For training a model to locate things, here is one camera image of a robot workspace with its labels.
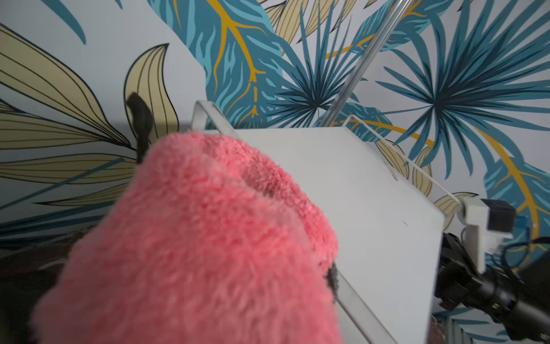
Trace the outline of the pink cloth with black trim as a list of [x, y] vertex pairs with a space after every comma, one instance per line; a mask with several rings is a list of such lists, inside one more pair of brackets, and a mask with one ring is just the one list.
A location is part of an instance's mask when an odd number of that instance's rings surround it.
[[272, 159], [190, 130], [154, 143], [36, 304], [39, 343], [341, 343], [338, 241]]

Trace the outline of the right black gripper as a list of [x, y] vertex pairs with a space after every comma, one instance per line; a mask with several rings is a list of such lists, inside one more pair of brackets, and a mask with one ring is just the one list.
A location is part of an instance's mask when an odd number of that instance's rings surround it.
[[485, 312], [504, 325], [511, 340], [549, 341], [549, 253], [545, 252], [517, 273], [506, 260], [511, 248], [504, 247], [501, 267], [481, 273], [475, 268], [460, 239], [444, 234], [435, 297], [441, 307], [454, 310], [460, 304]]

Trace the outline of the white two-tier bookshelf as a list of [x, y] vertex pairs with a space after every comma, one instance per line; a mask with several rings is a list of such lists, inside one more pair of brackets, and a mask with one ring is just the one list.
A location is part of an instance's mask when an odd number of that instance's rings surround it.
[[337, 234], [346, 343], [426, 343], [445, 214], [349, 129], [236, 130], [209, 101], [190, 127], [238, 138], [280, 165]]

